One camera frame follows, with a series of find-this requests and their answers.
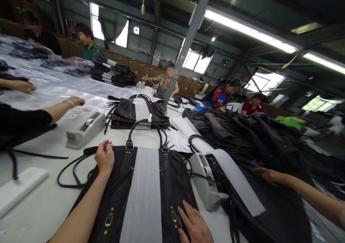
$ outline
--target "hand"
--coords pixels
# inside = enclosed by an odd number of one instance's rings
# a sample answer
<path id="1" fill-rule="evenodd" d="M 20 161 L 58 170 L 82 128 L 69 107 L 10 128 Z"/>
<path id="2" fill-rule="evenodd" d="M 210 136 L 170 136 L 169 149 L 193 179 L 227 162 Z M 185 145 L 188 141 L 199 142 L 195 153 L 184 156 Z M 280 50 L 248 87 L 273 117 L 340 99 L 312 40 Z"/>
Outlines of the hand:
<path id="1" fill-rule="evenodd" d="M 278 186 L 278 184 L 286 185 L 286 177 L 288 174 L 280 173 L 278 171 L 267 168 L 256 168 L 255 170 L 262 171 L 262 177 L 270 184 Z"/>
<path id="2" fill-rule="evenodd" d="M 112 142 L 105 140 L 98 146 L 95 161 L 97 162 L 99 174 L 110 174 L 114 166 L 114 152 L 112 151 Z"/>
<path id="3" fill-rule="evenodd" d="M 71 101 L 75 107 L 85 105 L 85 99 L 82 99 L 80 97 L 70 97 L 66 100 Z"/>
<path id="4" fill-rule="evenodd" d="M 210 229 L 207 227 L 203 217 L 193 209 L 185 200 L 183 206 L 188 217 L 182 208 L 178 207 L 179 214 L 186 226 L 192 243 L 214 243 Z M 181 243 L 189 243 L 189 240 L 182 229 L 178 230 Z"/>
<path id="5" fill-rule="evenodd" d="M 7 81 L 6 87 L 9 89 L 17 90 L 17 91 L 24 92 L 27 94 L 30 94 L 37 89 L 34 85 L 26 81 L 12 81 L 12 80 Z"/>

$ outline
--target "fluorescent light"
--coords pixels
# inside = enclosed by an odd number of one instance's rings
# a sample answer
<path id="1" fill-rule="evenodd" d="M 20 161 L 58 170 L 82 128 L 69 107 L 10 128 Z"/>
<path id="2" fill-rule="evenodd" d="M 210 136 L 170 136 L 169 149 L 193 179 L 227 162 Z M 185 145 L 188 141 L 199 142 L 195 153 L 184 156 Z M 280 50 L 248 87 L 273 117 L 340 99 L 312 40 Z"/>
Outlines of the fluorescent light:
<path id="1" fill-rule="evenodd" d="M 311 53 L 307 53 L 303 57 L 305 57 L 305 58 L 307 58 L 309 60 L 312 60 L 314 62 L 317 62 L 318 64 L 324 65 L 324 66 L 326 66 L 328 68 L 331 68 L 331 69 L 333 69 L 335 71 L 338 71 L 338 72 L 340 72 L 342 74 L 345 74 L 345 68 L 344 67 L 342 67 L 342 66 L 340 66 L 338 64 L 335 64 L 333 62 L 330 62 L 330 61 L 328 61 L 328 60 L 326 60 L 326 59 L 324 59 L 322 57 L 318 57 L 318 56 L 316 56 L 314 54 L 311 54 Z"/>
<path id="2" fill-rule="evenodd" d="M 267 44 L 270 44 L 271 46 L 274 46 L 278 49 L 281 49 L 287 53 L 293 53 L 297 51 L 297 48 L 294 46 L 291 46 L 287 43 L 284 43 L 278 39 L 275 39 L 271 36 L 268 36 L 262 32 L 259 32 L 253 28 L 250 28 L 248 26 L 245 26 L 243 24 L 240 24 L 239 22 L 236 22 L 234 20 L 231 20 L 227 17 L 224 17 L 222 15 L 219 15 L 213 11 L 206 10 L 205 17 L 211 20 L 214 20 L 216 22 L 219 22 L 220 24 L 223 24 L 225 26 L 228 26 L 229 28 L 235 29 L 239 32 L 242 32 L 244 34 L 247 34 L 248 36 L 251 36 L 253 38 L 256 38 L 262 42 L 265 42 Z"/>

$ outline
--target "white foam block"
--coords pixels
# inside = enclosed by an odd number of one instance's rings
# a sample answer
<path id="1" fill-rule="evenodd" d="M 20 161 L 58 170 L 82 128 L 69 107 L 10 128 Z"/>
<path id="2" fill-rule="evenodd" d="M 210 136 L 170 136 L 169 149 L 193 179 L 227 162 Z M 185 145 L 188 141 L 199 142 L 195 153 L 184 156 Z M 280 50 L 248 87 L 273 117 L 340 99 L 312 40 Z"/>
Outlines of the white foam block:
<path id="1" fill-rule="evenodd" d="M 1 186 L 0 218 L 48 176 L 45 169 L 30 167 L 20 173 L 16 181 L 12 179 Z"/>

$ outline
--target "worker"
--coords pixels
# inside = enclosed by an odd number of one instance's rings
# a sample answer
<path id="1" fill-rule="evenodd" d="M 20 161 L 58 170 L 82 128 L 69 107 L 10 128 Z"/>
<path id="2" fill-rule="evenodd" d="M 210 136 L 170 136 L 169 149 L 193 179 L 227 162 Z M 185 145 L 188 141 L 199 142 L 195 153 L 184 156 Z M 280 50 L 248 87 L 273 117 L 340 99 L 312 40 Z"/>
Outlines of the worker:
<path id="1" fill-rule="evenodd" d="M 0 79 L 0 87 L 9 88 L 30 94 L 37 88 L 25 81 Z M 65 113 L 83 106 L 85 100 L 70 97 L 52 107 L 34 111 L 22 111 L 0 102 L 0 135 L 22 135 L 40 128 L 49 127 L 59 121 Z"/>
<path id="2" fill-rule="evenodd" d="M 83 58 L 86 60 L 94 61 L 99 55 L 105 56 L 103 48 L 100 47 L 95 41 L 93 32 L 90 27 L 84 23 L 77 23 L 76 31 L 78 40 L 83 44 Z"/>
<path id="3" fill-rule="evenodd" d="M 241 87 L 238 80 L 227 81 L 224 86 L 215 87 L 203 99 L 203 102 L 208 102 L 211 107 L 219 108 L 225 111 L 229 95 L 235 93 Z"/>
<path id="4" fill-rule="evenodd" d="M 153 84 L 159 83 L 159 87 L 161 89 L 163 89 L 164 91 L 166 91 L 168 88 L 168 85 L 171 81 L 171 77 L 174 75 L 174 69 L 175 69 L 175 64 L 171 63 L 166 68 L 166 74 L 161 74 L 161 75 L 158 75 L 157 77 L 153 77 L 153 78 L 143 77 L 143 81 L 147 81 L 147 82 L 153 83 Z M 172 92 L 171 97 L 173 97 L 178 92 L 179 92 L 179 86 L 176 82 L 175 83 L 175 89 Z"/>
<path id="5" fill-rule="evenodd" d="M 265 100 L 265 95 L 261 93 L 255 94 L 251 101 L 246 101 L 243 103 L 241 114 L 248 117 L 255 112 L 265 112 L 265 109 L 263 108 L 263 103 Z"/>
<path id="6" fill-rule="evenodd" d="M 96 179 L 78 205 L 56 231 L 49 243 L 88 242 L 105 187 L 115 162 L 112 142 L 105 140 L 99 144 L 95 161 L 99 170 Z M 201 214 L 185 201 L 183 201 L 183 206 L 187 214 L 180 207 L 178 207 L 178 211 L 188 230 L 191 241 L 195 243 L 213 243 L 212 234 Z M 181 243 L 189 243 L 182 229 L 178 230 L 178 234 Z"/>
<path id="7" fill-rule="evenodd" d="M 262 177 L 273 186 L 277 187 L 281 184 L 290 187 L 319 213 L 345 230 L 345 204 L 343 202 L 329 197 L 294 176 L 267 168 L 256 168 L 255 170 L 262 171 Z"/>
<path id="8" fill-rule="evenodd" d="M 61 55 L 61 47 L 57 38 L 50 32 L 43 30 L 41 21 L 31 11 L 22 14 L 22 25 L 26 30 L 25 40 L 44 46 Z"/>

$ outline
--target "metal pole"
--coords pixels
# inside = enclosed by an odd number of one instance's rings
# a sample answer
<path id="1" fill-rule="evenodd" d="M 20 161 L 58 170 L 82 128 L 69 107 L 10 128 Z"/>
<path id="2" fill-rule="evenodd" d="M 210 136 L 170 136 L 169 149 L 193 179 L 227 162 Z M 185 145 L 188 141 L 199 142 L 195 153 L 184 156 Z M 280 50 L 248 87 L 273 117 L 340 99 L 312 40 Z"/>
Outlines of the metal pole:
<path id="1" fill-rule="evenodd" d="M 162 105 L 162 108 L 164 111 L 166 111 L 166 106 L 168 105 L 168 101 L 170 99 L 170 96 L 175 88 L 175 84 L 177 82 L 177 79 L 181 73 L 181 68 L 183 65 L 183 62 L 187 56 L 188 50 L 190 48 L 190 46 L 192 45 L 193 39 L 198 31 L 198 27 L 199 24 L 202 20 L 202 18 L 204 17 L 205 14 L 205 10 L 207 7 L 209 0 L 199 0 L 198 5 L 196 6 L 196 11 L 195 11 L 195 15 L 194 18 L 192 20 L 192 23 L 188 29 L 187 35 L 186 35 L 186 39 L 184 41 L 181 53 L 177 59 L 177 63 L 175 66 L 175 70 L 174 70 L 174 75 L 171 78 L 170 84 L 168 86 L 168 89 L 166 90 L 165 96 L 164 96 L 164 103 Z"/>

